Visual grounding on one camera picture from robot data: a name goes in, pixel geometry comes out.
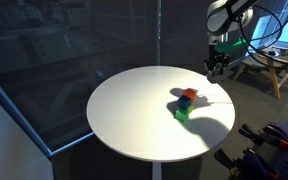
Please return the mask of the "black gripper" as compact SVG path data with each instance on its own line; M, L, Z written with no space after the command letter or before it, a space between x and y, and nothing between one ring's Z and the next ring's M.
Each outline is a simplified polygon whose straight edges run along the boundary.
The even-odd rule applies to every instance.
M220 74L224 74L225 67L229 64L230 56L226 53L210 56L204 61L209 76L214 76L215 70L220 70Z

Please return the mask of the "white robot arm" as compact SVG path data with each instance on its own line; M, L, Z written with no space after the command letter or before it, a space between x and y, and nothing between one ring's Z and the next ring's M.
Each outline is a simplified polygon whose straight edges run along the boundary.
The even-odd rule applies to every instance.
M252 7L258 0L216 0L209 5L206 29L209 58L204 61L209 77L221 76L229 64L228 51L239 48L243 39L228 41L228 33L249 24L253 17Z

